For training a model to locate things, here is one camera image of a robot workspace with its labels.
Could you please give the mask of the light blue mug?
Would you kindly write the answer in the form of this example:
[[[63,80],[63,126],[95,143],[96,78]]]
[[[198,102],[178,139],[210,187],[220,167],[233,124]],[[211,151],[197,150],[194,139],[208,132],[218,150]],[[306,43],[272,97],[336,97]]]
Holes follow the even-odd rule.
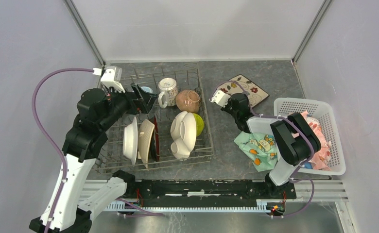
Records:
[[[153,89],[147,86],[142,86],[141,89],[147,93],[153,93]]]

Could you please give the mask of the square floral plate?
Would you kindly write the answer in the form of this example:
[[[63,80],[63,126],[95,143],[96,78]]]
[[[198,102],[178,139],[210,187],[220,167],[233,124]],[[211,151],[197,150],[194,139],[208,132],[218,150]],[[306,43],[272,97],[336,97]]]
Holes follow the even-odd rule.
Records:
[[[235,81],[238,84],[227,82],[222,84],[218,89],[226,94],[233,95],[236,93],[243,93],[243,90],[241,89],[242,87],[247,92],[246,95],[248,96],[249,104],[252,107],[255,107],[269,97],[269,94],[261,87],[241,74],[231,78],[230,80]]]

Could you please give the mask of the white floral mug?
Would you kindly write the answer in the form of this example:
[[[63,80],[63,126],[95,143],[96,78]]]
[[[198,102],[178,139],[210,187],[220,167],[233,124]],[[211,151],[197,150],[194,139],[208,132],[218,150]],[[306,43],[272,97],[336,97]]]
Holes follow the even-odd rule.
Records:
[[[158,104],[161,108],[172,107],[176,105],[176,96],[178,95],[177,82],[173,78],[164,78],[158,83]]]

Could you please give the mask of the plain white plate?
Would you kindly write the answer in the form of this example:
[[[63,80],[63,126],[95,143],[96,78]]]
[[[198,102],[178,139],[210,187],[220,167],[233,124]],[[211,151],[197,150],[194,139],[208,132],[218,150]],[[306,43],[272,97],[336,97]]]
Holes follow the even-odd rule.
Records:
[[[134,166],[138,152],[138,123],[134,117],[132,122],[124,128],[123,133],[123,155],[129,159]]]

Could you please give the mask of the lime green bowl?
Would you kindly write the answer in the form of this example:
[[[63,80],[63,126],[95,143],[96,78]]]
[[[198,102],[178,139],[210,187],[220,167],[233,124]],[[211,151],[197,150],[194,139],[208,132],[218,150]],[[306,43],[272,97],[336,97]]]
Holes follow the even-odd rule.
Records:
[[[200,136],[205,128],[205,123],[204,123],[204,120],[203,118],[196,114],[196,113],[193,113],[193,116],[195,118],[195,121],[196,121],[196,133],[197,133],[197,136]]]

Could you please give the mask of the beige brown-rimmed bowl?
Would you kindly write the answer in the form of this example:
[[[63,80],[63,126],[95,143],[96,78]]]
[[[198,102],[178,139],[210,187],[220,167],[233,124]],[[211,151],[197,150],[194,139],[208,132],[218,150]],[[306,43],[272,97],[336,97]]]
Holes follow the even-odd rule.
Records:
[[[200,96],[193,90],[183,90],[175,98],[176,106],[180,111],[198,113]]]

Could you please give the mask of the cream divided plate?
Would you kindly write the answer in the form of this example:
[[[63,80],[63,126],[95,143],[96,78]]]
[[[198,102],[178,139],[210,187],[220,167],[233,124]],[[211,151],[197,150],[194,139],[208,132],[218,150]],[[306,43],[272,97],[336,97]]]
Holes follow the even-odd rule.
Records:
[[[196,121],[192,113],[182,111],[173,120],[170,128],[173,142],[171,151],[176,159],[186,160],[195,148]]]

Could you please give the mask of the red-rimmed beige plate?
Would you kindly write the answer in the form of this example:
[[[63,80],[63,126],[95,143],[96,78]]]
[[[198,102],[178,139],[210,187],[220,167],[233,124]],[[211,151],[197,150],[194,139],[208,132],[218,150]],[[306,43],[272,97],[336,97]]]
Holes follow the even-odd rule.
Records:
[[[157,119],[154,116],[150,121],[155,126],[154,130],[153,130],[153,136],[152,136],[151,142],[150,142],[150,155],[151,155],[151,158],[155,162],[159,162],[160,156],[159,156],[159,135],[158,135]]]

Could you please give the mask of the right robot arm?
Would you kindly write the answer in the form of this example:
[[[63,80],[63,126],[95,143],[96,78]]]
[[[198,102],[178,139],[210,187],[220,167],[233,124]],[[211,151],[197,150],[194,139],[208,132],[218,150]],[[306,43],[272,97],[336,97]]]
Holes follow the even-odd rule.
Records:
[[[301,163],[309,161],[322,148],[320,140],[300,113],[287,117],[256,115],[245,94],[236,93],[231,96],[220,90],[210,101],[232,115],[237,127],[245,133],[253,132],[248,121],[258,118],[275,119],[269,126],[281,158],[265,177],[264,192],[270,198],[281,195],[283,185],[292,180],[292,175],[299,170]]]

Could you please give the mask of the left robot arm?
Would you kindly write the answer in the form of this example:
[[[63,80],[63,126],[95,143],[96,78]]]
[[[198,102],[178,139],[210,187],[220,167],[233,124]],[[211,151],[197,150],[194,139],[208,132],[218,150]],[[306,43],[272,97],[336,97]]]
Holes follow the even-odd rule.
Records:
[[[32,219],[36,233],[87,233],[93,220],[115,199],[132,197],[134,175],[118,170],[96,193],[80,201],[86,178],[107,142],[107,131],[124,115],[148,113],[156,95],[132,84],[130,92],[107,92],[99,88],[85,91],[77,103],[78,115],[67,132],[62,148],[59,178],[45,212]]]

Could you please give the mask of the green cartoon cloth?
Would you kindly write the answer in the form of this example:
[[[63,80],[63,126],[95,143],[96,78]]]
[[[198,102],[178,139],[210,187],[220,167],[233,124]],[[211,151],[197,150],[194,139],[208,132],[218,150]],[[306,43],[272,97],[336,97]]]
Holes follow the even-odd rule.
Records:
[[[241,132],[234,143],[253,162],[258,172],[272,170],[277,162],[277,147],[273,135]]]

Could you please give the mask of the white plastic basket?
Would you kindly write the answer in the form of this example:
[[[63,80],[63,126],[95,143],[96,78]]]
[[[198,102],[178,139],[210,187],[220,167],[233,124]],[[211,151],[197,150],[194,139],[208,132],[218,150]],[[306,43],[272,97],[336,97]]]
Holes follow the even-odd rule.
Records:
[[[299,99],[299,98],[277,98],[274,101],[274,115],[287,116],[295,112],[307,111],[310,116],[321,123],[321,130],[326,140],[331,142],[331,159],[328,162],[330,170],[316,170],[302,168],[300,173],[340,176],[346,171],[345,158],[340,141],[339,131],[336,124],[332,107],[323,101]]]

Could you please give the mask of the blue cloth in basket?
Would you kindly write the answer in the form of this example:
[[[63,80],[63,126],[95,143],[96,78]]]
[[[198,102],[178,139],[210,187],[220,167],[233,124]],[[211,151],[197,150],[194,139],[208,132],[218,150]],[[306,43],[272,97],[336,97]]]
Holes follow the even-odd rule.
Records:
[[[304,169],[313,169],[312,163],[306,162],[306,163],[304,163],[304,165],[302,166],[302,168],[304,168]]]

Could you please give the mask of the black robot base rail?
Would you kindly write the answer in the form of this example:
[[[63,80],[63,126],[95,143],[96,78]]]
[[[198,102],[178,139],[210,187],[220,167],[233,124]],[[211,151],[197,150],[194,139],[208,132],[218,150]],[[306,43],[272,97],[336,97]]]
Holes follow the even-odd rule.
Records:
[[[126,192],[108,209],[124,217],[164,216],[167,212],[263,212],[297,197],[295,186],[270,183],[269,177],[255,180],[136,180],[122,170],[112,175],[123,179]]]

